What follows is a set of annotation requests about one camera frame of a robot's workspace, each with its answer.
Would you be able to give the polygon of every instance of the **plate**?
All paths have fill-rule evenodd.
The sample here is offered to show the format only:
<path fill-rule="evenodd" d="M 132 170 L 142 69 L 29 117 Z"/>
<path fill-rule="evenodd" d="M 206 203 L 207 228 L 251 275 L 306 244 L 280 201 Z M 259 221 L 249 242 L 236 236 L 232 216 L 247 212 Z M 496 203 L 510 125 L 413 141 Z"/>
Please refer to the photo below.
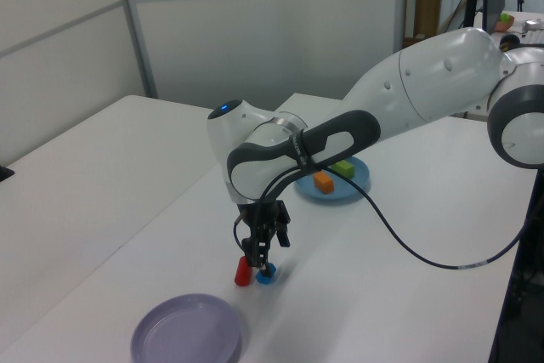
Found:
<path fill-rule="evenodd" d="M 152 309 L 136 326 L 134 363 L 234 363 L 240 358 L 240 322 L 223 299 L 195 293 Z"/>
<path fill-rule="evenodd" d="M 370 171 L 368 170 L 368 166 L 366 166 L 366 164 L 361 161 L 361 159 L 357 159 L 356 157 L 350 157 L 346 159 L 346 161 L 351 163 L 355 167 L 355 175 L 353 176 L 353 178 L 351 178 L 351 180 L 354 181 L 359 187 L 364 189 L 368 185 L 371 176 Z M 317 200 L 343 200 L 353 197 L 355 195 L 363 197 L 361 193 L 359 193 L 351 184 L 349 184 L 345 180 L 340 179 L 338 176 L 332 173 L 326 173 L 331 176 L 332 181 L 334 182 L 334 191 L 332 193 L 329 193 L 328 195 L 321 192 L 321 190 L 315 187 L 314 177 L 312 175 L 304 176 L 303 178 L 297 180 L 295 182 L 295 187 L 303 196 L 309 196 Z"/>

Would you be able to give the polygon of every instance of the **blue plate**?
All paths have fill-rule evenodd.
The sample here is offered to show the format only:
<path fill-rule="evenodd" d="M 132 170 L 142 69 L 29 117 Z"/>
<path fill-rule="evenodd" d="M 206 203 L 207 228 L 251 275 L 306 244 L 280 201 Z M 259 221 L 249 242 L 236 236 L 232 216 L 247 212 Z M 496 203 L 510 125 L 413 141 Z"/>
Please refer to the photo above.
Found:
<path fill-rule="evenodd" d="M 357 159 L 356 157 L 350 157 L 349 159 L 346 159 L 346 161 L 355 167 L 355 176 L 353 176 L 351 180 L 364 190 L 371 177 L 368 166 L 366 166 L 363 161 Z M 334 182 L 334 191 L 328 195 L 324 194 L 321 190 L 315 187 L 314 177 L 311 175 L 304 176 L 303 178 L 297 180 L 295 182 L 295 186 L 297 190 L 303 194 L 303 196 L 309 196 L 317 200 L 343 200 L 355 195 L 362 197 L 361 193 L 359 193 L 351 184 L 332 173 L 328 173 L 327 171 L 326 173 L 331 176 L 332 181 Z"/>

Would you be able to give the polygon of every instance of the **white table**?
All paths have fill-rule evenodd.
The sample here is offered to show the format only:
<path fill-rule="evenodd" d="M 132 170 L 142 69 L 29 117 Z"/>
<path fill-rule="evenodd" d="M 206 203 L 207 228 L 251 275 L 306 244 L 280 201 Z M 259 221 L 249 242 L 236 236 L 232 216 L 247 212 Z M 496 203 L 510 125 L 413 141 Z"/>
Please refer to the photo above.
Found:
<path fill-rule="evenodd" d="M 281 109 L 311 125 L 336 103 L 295 94 Z M 472 263 L 519 230 L 536 172 L 503 162 L 487 139 L 484 123 L 448 117 L 359 154 L 371 170 L 371 196 L 416 251 L 442 263 Z M 435 269 L 403 250 L 366 201 L 325 206 L 292 186 L 281 198 L 292 217 L 292 247 L 274 244 L 273 285 L 233 282 L 241 255 L 231 235 L 236 209 L 216 166 L 0 362 L 128 363 L 139 319 L 189 292 L 235 308 L 243 362 L 487 361 L 514 250 L 479 269 Z"/>
<path fill-rule="evenodd" d="M 0 351 L 213 166 L 209 111 L 126 97 L 10 166 Z"/>

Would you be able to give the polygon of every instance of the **black grip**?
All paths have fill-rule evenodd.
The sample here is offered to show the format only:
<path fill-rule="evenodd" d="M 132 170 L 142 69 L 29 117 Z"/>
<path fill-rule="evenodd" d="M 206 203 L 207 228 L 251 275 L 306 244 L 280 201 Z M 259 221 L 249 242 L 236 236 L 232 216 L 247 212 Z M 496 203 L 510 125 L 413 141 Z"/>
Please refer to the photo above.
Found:
<path fill-rule="evenodd" d="M 341 132 L 350 133 L 354 140 L 353 144 L 336 155 L 330 156 L 319 163 L 314 163 L 311 156 L 326 148 L 326 141 L 329 136 Z M 375 144 L 380 139 L 380 134 L 380 124 L 372 114 L 366 111 L 345 112 L 320 124 L 318 127 L 294 133 L 288 140 L 274 146 L 261 146 L 247 142 L 241 144 L 230 152 L 227 158 L 229 179 L 232 179 L 233 169 L 241 163 L 266 162 L 281 156 L 291 157 L 297 162 L 297 167 L 293 169 L 292 173 L 279 180 L 266 195 L 265 201 L 272 201 L 290 183 L 302 178 L 302 176 L 317 172 L 321 167 L 339 162 Z"/>
<path fill-rule="evenodd" d="M 323 151 L 327 139 L 335 133 L 348 132 L 354 139 L 353 144 L 346 150 L 316 163 L 320 167 L 327 167 L 342 159 L 350 157 L 363 149 L 374 145 L 382 134 L 377 119 L 366 111 L 348 111 L 331 120 L 320 124 L 303 133 L 303 143 L 308 155 L 313 156 Z"/>

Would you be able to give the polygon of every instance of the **black cable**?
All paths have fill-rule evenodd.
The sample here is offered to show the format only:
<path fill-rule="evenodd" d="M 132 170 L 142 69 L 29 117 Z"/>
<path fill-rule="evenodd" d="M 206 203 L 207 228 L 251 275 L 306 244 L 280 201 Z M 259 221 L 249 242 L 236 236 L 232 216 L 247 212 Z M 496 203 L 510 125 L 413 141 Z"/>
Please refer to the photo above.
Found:
<path fill-rule="evenodd" d="M 244 218 L 244 212 L 241 212 L 240 215 L 236 218 L 235 220 L 235 226 L 234 228 L 232 229 L 232 234 L 235 236 L 235 241 L 236 241 L 236 244 L 238 244 L 238 247 L 244 251 L 244 247 L 241 246 L 241 243 L 240 243 L 240 240 L 238 239 L 238 233 L 236 232 L 237 231 L 237 228 L 238 228 L 238 224 L 240 223 L 240 221 Z"/>
<path fill-rule="evenodd" d="M 500 252 L 498 252 L 497 254 L 495 254 L 493 257 L 491 258 L 487 258 L 486 260 L 484 261 L 480 261 L 479 263 L 475 263 L 475 264 L 466 264 L 466 265 L 448 265 L 448 264 L 439 264 L 439 263 L 435 263 L 434 261 L 431 261 L 429 259 L 426 259 L 425 257 L 423 257 L 422 255 L 418 254 L 417 252 L 415 252 L 414 250 L 412 250 L 410 247 L 408 247 L 401 239 L 400 237 L 394 232 L 393 228 L 391 227 L 391 225 L 389 224 L 389 222 L 387 221 L 387 219 L 385 219 L 385 217 L 383 216 L 382 212 L 380 211 L 380 209 L 378 208 L 378 206 L 376 205 L 376 203 L 370 198 L 370 196 L 368 196 L 368 194 L 363 190 L 361 189 L 356 183 L 354 183 L 352 180 L 344 177 L 342 174 L 338 173 L 338 172 L 335 172 L 334 170 L 330 169 L 329 167 L 326 167 L 324 168 L 323 170 L 326 170 L 327 172 L 329 173 L 332 173 L 336 176 L 338 176 L 340 179 L 343 179 L 345 180 L 346 182 L 348 182 L 349 184 L 351 184 L 357 191 L 359 191 L 359 193 L 361 193 L 361 195 L 363 195 L 363 197 L 365 197 L 365 199 L 371 204 L 372 208 L 374 208 L 374 211 L 376 212 L 376 214 L 378 215 L 378 217 L 382 220 L 382 222 L 385 224 L 385 227 L 388 229 L 389 233 L 391 233 L 391 235 L 394 237 L 394 239 L 407 251 L 409 252 L 411 255 L 413 255 L 414 257 L 420 259 L 421 261 L 423 261 L 424 263 L 426 264 L 429 264 L 429 265 L 432 265 L 433 267 L 437 267 L 437 268 L 442 268 L 442 269 L 472 269 L 472 268 L 477 268 L 477 267 L 481 267 L 483 265 L 486 265 L 486 264 L 491 264 L 493 261 L 496 261 L 497 259 L 499 259 L 500 257 L 502 257 L 504 254 L 506 254 L 518 241 L 519 241 L 519 238 L 521 237 L 521 235 L 527 230 L 527 227 L 529 225 L 529 223 L 525 222 L 524 223 L 524 226 L 521 228 L 521 230 L 519 231 L 519 233 L 514 237 L 514 239 L 510 242 L 510 244 L 508 244 L 506 247 L 504 247 Z"/>

